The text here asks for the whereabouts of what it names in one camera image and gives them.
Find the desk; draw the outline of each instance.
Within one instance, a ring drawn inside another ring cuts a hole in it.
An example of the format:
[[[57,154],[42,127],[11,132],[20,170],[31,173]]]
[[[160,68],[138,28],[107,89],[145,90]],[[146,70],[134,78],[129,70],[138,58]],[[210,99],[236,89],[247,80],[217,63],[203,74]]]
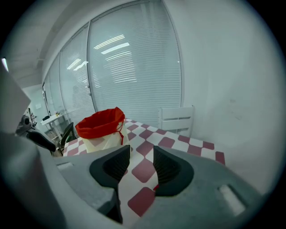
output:
[[[46,119],[45,121],[41,121],[41,124],[44,126],[44,125],[47,125],[47,124],[50,124],[50,123],[54,123],[55,132],[57,133],[59,139],[61,140],[62,137],[61,137],[60,132],[59,132],[59,130],[58,130],[56,124],[55,124],[55,120],[57,120],[60,117],[62,117],[62,114],[59,114],[58,116],[56,116],[54,114],[51,117],[49,117],[48,119]]]
[[[165,146],[225,164],[224,153],[213,143],[181,136],[131,119],[125,120],[131,146],[130,164],[118,185],[123,225],[131,227],[150,207],[158,185],[153,146]],[[87,153],[82,138],[65,144],[63,156]]]

